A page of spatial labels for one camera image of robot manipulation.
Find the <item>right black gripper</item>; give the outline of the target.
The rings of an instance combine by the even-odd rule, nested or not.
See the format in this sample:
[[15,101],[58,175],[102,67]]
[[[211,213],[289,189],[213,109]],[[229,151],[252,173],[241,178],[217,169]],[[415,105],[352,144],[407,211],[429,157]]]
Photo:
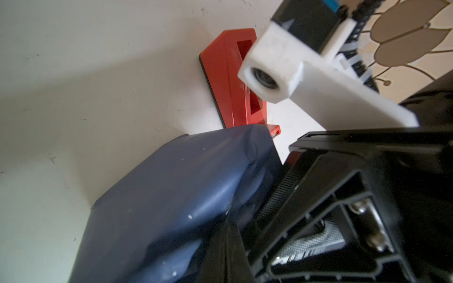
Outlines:
[[317,158],[296,190],[307,220],[330,214],[342,249],[289,262],[305,281],[453,280],[453,75],[402,105],[407,129],[314,132],[291,145]]

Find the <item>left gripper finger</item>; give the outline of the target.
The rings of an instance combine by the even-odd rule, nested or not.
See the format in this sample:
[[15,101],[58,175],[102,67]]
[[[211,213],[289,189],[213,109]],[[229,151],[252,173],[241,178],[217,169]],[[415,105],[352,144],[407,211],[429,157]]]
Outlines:
[[253,283],[255,281],[240,231],[235,223],[225,222],[212,234],[198,283]]

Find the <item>light blue wrapping paper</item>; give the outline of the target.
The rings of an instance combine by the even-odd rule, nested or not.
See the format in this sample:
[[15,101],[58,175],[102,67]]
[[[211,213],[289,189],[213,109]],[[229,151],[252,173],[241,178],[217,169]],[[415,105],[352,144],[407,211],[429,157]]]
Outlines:
[[70,282],[194,281],[215,227],[244,229],[281,167],[263,125],[173,139],[94,203]]

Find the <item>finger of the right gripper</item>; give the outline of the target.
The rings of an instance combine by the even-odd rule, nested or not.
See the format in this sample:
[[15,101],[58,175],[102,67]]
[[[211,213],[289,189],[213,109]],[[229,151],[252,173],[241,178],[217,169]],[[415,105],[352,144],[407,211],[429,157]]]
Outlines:
[[258,283],[414,283],[383,156],[303,150],[258,211]]

